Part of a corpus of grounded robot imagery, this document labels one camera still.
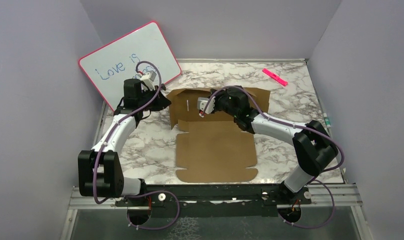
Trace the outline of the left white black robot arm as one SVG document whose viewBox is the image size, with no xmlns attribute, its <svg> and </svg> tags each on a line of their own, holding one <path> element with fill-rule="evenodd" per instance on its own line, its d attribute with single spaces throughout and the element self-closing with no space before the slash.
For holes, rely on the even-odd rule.
<svg viewBox="0 0 404 240">
<path fill-rule="evenodd" d="M 93 197 L 97 204 L 127 196 L 134 205 L 147 200 L 147 191 L 139 178 L 125 178 L 119 159 L 127 138 L 145 119 L 144 112 L 159 112 L 171 101 L 162 91 L 165 85 L 151 80 L 126 79 L 123 97 L 113 112 L 113 120 L 102 139 L 90 150 L 78 155 L 78 186 L 83 197 Z"/>
</svg>

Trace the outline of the brown cardboard box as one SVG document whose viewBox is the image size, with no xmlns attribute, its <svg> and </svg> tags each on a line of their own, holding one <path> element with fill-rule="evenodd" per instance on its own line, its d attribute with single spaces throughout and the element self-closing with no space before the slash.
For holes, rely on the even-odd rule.
<svg viewBox="0 0 404 240">
<path fill-rule="evenodd" d="M 176 176 L 185 183 L 237 183 L 257 174 L 254 135 L 244 132 L 232 116 L 220 111 L 199 116 L 197 101 L 209 88 L 180 88 L 166 97 L 171 127 L 177 126 Z"/>
</svg>

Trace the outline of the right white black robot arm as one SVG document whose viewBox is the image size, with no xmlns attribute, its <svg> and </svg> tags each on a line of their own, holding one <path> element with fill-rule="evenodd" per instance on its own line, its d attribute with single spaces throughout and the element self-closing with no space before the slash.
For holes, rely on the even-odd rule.
<svg viewBox="0 0 404 240">
<path fill-rule="evenodd" d="M 244 132 L 273 137 L 294 147 L 297 166 L 279 185 L 277 196 L 290 204 L 304 186 L 321 173 L 329 171 L 329 164 L 342 150 L 316 120 L 309 123 L 273 117 L 261 110 L 255 99 L 241 86 L 211 89 L 207 98 L 197 100 L 199 115 L 224 112 Z"/>
</svg>

